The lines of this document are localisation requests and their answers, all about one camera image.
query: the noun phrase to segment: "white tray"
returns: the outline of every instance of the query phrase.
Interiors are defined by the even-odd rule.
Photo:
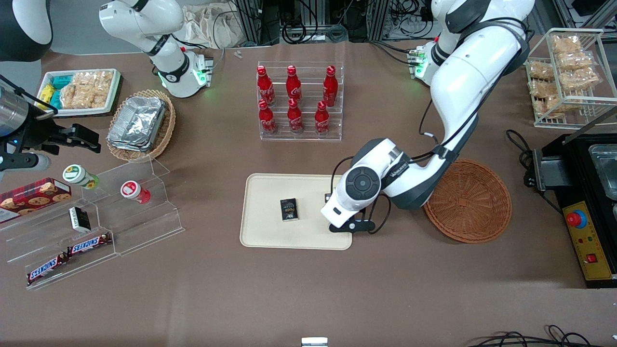
[[[335,176],[334,185],[340,179]],[[320,210],[329,175],[253,173],[246,180],[240,242],[247,247],[330,249],[351,246],[351,233],[332,233]],[[295,198],[298,220],[283,222],[281,200]]]
[[[105,102],[105,107],[98,107],[95,109],[62,109],[58,110],[58,114],[55,116],[56,118],[62,117],[76,117],[76,116],[87,116],[87,115],[95,115],[95,114],[105,114],[112,110],[112,106],[114,104],[114,99],[116,92],[118,91],[118,85],[120,83],[120,72],[116,69],[92,69],[92,70],[65,70],[65,71],[51,71],[46,72],[45,76],[43,76],[43,82],[41,86],[39,86],[39,90],[36,94],[37,98],[41,97],[41,93],[43,92],[43,88],[51,82],[52,77],[56,76],[66,76],[66,75],[74,75],[77,72],[95,72],[95,71],[106,71],[113,72],[114,77],[112,77],[112,84],[109,87],[109,92],[107,94],[107,101]]]

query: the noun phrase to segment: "clear acrylic shelf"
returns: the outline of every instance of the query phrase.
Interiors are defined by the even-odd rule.
[[[168,200],[162,176],[169,173],[149,157],[129,162],[98,174],[99,186],[82,190],[72,186],[73,199],[32,213],[0,228],[6,237],[7,261],[25,266],[25,274],[66,252],[67,247],[110,232],[113,243],[79,253],[66,264],[48,272],[28,289],[38,289],[75,275],[114,257],[124,256],[184,231],[178,209]],[[120,186],[136,180],[150,191],[147,204],[125,199]],[[76,206],[88,213],[91,231],[80,233],[71,227],[68,209]]]
[[[268,76],[274,84],[274,93],[276,101],[270,109],[274,113],[274,118],[278,131],[274,135],[269,135],[263,132],[261,123],[257,119],[259,126],[259,136],[263,141],[341,141],[343,128],[343,85],[345,80],[345,68],[342,62],[273,62],[260,61],[258,65],[266,67]],[[287,119],[287,109],[289,108],[287,89],[285,82],[287,81],[287,66],[295,65],[296,73],[302,82],[302,102],[300,110],[302,111],[302,124],[304,132],[300,135],[294,135],[289,128],[289,120]],[[336,68],[336,80],[339,82],[339,89],[336,95],[336,102],[333,107],[328,108],[329,132],[325,137],[318,137],[315,131],[315,113],[317,111],[317,103],[323,99],[323,80],[326,78],[326,68],[333,65]],[[261,99],[259,90],[255,87],[257,101]]]

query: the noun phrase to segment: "snickers bar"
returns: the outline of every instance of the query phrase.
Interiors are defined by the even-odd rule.
[[[111,233],[105,233],[101,236],[97,236],[95,238],[92,238],[88,241],[84,241],[82,243],[78,243],[75,246],[71,246],[67,248],[67,254],[68,256],[73,256],[75,255],[75,253],[80,253],[80,252],[85,252],[88,251],[90,249],[93,249],[94,247],[100,246],[100,245],[106,245],[107,243],[111,243],[113,242],[112,240],[112,234]]]
[[[45,264],[39,266],[38,268],[36,268],[34,271],[30,272],[27,277],[28,277],[28,286],[30,286],[32,283],[34,283],[36,280],[38,280],[39,278],[45,276],[46,273],[56,269],[58,266],[66,263],[69,259],[68,254],[62,252],[62,254],[58,254],[56,257],[54,257],[53,259],[49,260],[48,262],[46,262]]]

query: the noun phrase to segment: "wire basket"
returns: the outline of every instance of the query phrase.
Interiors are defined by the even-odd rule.
[[[532,81],[531,62],[537,61],[552,64],[557,96],[559,97],[559,101],[550,109],[545,110],[544,113],[534,112],[535,127],[578,130],[617,106],[617,90],[615,89],[615,82],[613,81],[601,41],[602,33],[602,29],[553,28],[531,50],[529,58],[525,63],[528,82],[531,83]],[[584,90],[565,90],[559,79],[560,74],[565,71],[560,69],[555,63],[555,53],[551,45],[553,35],[578,36],[583,51],[592,51],[594,59],[598,63],[595,68],[602,82]],[[532,104],[536,101],[538,99],[531,95]],[[560,109],[570,109],[571,111],[564,112],[563,117],[553,118],[551,116],[554,114],[553,112]],[[617,124],[615,117],[609,117],[603,122],[598,123],[598,125],[615,124]]]
[[[464,243],[496,239],[510,223],[508,188],[488,167],[469,159],[455,161],[424,205],[431,222]]]
[[[154,147],[149,152],[129,151],[127,149],[120,149],[113,147],[109,142],[107,142],[107,147],[109,148],[109,151],[111,151],[111,153],[114,155],[114,157],[122,159],[124,161],[135,161],[139,158],[147,156],[149,156],[150,158],[156,158],[161,153],[163,153],[172,138],[173,128],[176,125],[176,110],[173,108],[172,101],[163,92],[158,90],[138,91],[137,93],[129,96],[124,101],[122,101],[122,104],[116,110],[111,124],[109,125],[109,130],[111,130],[114,126],[114,123],[118,119],[118,115],[120,114],[120,110],[122,109],[126,101],[133,96],[143,96],[145,98],[159,98],[165,101],[165,114],[163,116],[163,121],[161,122],[161,125],[159,127],[159,132],[157,133]]]

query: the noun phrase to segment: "wicker basket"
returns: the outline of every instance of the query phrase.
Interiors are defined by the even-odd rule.
[[[125,161],[135,161],[141,157],[146,157],[146,156],[150,156],[151,158],[156,158],[161,153],[163,153],[163,150],[165,150],[165,147],[167,147],[167,144],[169,144],[169,140],[172,138],[173,127],[176,125],[176,110],[174,110],[172,101],[169,99],[169,97],[165,95],[163,92],[158,91],[158,90],[139,91],[131,95],[129,98],[132,98],[133,96],[143,96],[145,98],[153,98],[153,97],[159,98],[161,100],[164,100],[166,103],[164,119],[162,123],[160,124],[159,132],[156,136],[154,147],[149,152],[138,152],[138,151],[129,151],[126,149],[119,149],[119,148],[113,147],[109,142],[107,142],[107,147],[109,148],[111,153],[114,155],[114,157],[125,160]],[[118,114],[120,113],[120,109],[124,106],[124,104],[126,103],[126,100],[124,100],[122,104],[118,107],[118,109],[116,110],[114,117],[112,119],[112,123],[109,125],[109,130],[111,130],[111,128],[114,126],[116,119],[118,119]]]
[[[493,171],[468,159],[454,162],[424,205],[442,233],[464,243],[494,240],[508,227],[512,201]]]

